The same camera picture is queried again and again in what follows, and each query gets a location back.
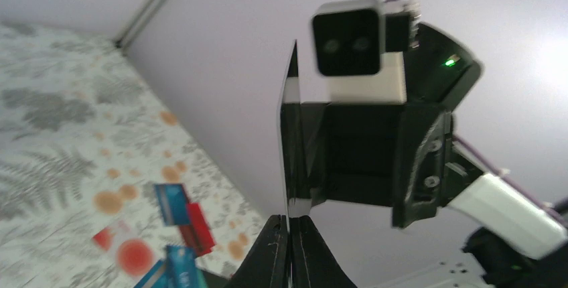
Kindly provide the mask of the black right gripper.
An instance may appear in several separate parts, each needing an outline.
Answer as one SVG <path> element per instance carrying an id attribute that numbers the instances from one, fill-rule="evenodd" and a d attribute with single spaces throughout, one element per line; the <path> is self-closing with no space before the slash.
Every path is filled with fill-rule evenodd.
<path id="1" fill-rule="evenodd" d="M 454 110 L 480 78 L 479 61 L 448 34 L 419 25 L 405 52 L 404 104 L 300 106 L 307 177 L 303 193 L 389 207 L 395 228 L 432 218 L 482 169 L 458 148 Z"/>

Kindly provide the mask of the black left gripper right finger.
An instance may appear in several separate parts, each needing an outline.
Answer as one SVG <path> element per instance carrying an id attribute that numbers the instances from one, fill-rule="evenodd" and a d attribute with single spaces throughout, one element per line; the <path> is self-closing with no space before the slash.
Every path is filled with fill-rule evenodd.
<path id="1" fill-rule="evenodd" d="M 309 216 L 290 219 L 291 280 L 300 288 L 356 288 Z"/>

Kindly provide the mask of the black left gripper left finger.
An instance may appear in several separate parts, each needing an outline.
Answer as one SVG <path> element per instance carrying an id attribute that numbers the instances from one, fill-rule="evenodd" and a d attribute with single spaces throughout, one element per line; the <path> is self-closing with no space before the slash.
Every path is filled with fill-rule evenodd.
<path id="1" fill-rule="evenodd" d="M 270 216 L 241 266 L 226 284 L 230 288 L 284 288 L 288 286 L 289 233 L 284 215 Z"/>

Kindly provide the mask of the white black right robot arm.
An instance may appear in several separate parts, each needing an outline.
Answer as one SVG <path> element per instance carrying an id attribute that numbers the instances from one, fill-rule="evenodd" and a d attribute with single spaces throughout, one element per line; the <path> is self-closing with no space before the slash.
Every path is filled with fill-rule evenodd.
<path id="1" fill-rule="evenodd" d="M 311 26 L 328 102 L 285 96 L 281 138 L 292 283 L 351 286 L 309 218 L 333 200 L 388 207 L 406 228 L 450 206 L 481 224 L 466 250 L 483 266 L 491 248 L 503 269 L 489 283 L 534 284 L 540 264 L 567 244 L 567 225 L 453 134 L 453 111 L 482 74 L 460 43 L 427 24 Z"/>

